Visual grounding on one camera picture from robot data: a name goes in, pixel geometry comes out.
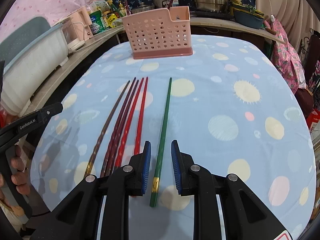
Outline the person's left hand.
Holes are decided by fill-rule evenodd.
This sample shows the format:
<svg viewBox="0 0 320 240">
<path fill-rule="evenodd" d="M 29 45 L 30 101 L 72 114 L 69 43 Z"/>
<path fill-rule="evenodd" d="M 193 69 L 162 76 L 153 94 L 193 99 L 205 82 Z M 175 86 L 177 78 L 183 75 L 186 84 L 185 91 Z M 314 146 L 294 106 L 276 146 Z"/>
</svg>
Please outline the person's left hand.
<svg viewBox="0 0 320 240">
<path fill-rule="evenodd" d="M 11 181 L 16 186 L 16 190 L 18 193 L 24 196 L 28 196 L 30 194 L 30 186 L 27 183 L 28 175 L 25 172 L 25 164 L 21 159 L 22 151 L 18 145 L 15 145 L 15 155 L 10 160 L 10 165 L 13 169 L 16 170 L 11 176 Z M 5 179 L 1 174 L 1 188 L 4 186 Z M 12 211 L 11 205 L 7 198 L 4 196 L 3 191 L 1 189 L 1 208 L 8 209 Z"/>
</svg>

